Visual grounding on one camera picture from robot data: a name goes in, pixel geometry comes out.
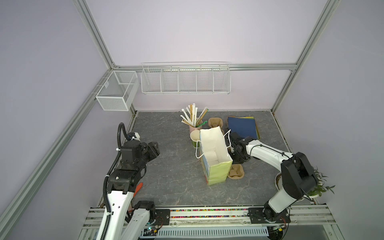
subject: bag handle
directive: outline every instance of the bag handle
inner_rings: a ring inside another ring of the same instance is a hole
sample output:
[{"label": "bag handle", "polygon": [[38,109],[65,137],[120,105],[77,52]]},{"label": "bag handle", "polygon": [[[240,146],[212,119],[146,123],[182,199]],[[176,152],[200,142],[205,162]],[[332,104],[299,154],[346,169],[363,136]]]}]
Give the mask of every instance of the bag handle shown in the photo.
[{"label": "bag handle", "polygon": [[231,147],[231,140],[229,139],[229,132],[230,132],[230,131],[231,131],[231,130],[229,130],[226,134],[224,134],[224,136],[228,134],[229,146],[227,146],[227,148]]},{"label": "bag handle", "polygon": [[201,158],[201,157],[204,155],[204,153],[203,153],[203,154],[201,154],[200,157],[197,156],[197,149],[198,149],[197,144],[198,144],[199,142],[200,142],[200,146],[201,146],[201,141],[200,141],[200,140],[197,140],[197,143],[196,143],[196,152],[195,152],[195,156],[196,156],[197,159]]}]

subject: wire basket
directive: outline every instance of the wire basket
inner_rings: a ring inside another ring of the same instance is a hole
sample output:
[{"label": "wire basket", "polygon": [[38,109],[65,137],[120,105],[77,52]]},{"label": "wire basket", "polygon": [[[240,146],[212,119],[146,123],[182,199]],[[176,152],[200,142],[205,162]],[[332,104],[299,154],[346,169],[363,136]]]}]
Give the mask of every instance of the wire basket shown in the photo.
[{"label": "wire basket", "polygon": [[141,90],[144,94],[228,94],[229,65],[144,68]]},{"label": "wire basket", "polygon": [[138,88],[135,71],[112,71],[96,99],[106,111],[129,111]]}]

